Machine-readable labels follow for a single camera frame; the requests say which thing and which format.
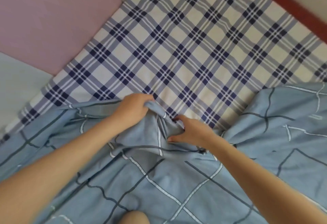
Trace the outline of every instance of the red strip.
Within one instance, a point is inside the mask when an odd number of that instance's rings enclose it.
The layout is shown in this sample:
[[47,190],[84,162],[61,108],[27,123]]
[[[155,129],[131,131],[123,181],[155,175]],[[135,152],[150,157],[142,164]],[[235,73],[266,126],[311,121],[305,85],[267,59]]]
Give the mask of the red strip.
[[327,43],[327,24],[294,0],[274,0],[299,22]]

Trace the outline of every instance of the hand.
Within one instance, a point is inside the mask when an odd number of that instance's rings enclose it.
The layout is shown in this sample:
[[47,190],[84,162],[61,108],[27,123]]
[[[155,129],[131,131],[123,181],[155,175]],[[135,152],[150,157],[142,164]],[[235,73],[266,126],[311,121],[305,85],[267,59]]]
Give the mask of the hand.
[[211,137],[216,134],[206,124],[196,120],[187,118],[184,115],[178,115],[175,120],[181,120],[185,127],[185,132],[180,135],[170,136],[168,142],[185,142],[202,148],[207,148],[207,143]]
[[116,111],[110,116],[120,124],[121,132],[137,124],[145,117],[148,108],[144,106],[145,102],[154,101],[152,95],[130,94],[124,97]]

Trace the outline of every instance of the person's right arm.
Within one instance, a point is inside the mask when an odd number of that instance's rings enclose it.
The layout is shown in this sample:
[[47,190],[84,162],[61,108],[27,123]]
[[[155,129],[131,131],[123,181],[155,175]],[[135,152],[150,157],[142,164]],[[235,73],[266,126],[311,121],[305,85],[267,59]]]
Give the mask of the person's right arm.
[[269,224],[326,224],[327,215],[274,174],[238,151],[198,120],[180,115],[185,126],[169,142],[186,142],[208,149],[231,173]]

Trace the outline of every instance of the pink wall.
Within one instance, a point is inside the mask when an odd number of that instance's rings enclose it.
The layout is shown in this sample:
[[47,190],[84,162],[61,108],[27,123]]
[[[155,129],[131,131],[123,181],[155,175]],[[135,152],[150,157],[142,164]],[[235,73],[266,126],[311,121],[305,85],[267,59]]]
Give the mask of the pink wall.
[[0,52],[57,74],[121,0],[0,0]]

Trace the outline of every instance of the checkered bed sheet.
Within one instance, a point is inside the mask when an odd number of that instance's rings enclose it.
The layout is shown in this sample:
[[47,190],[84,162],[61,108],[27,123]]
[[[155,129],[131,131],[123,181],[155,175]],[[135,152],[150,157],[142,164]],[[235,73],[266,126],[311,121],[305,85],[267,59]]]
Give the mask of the checkered bed sheet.
[[153,94],[170,117],[227,129],[261,89],[327,82],[326,54],[272,0],[126,0],[4,139],[54,105],[132,92]]

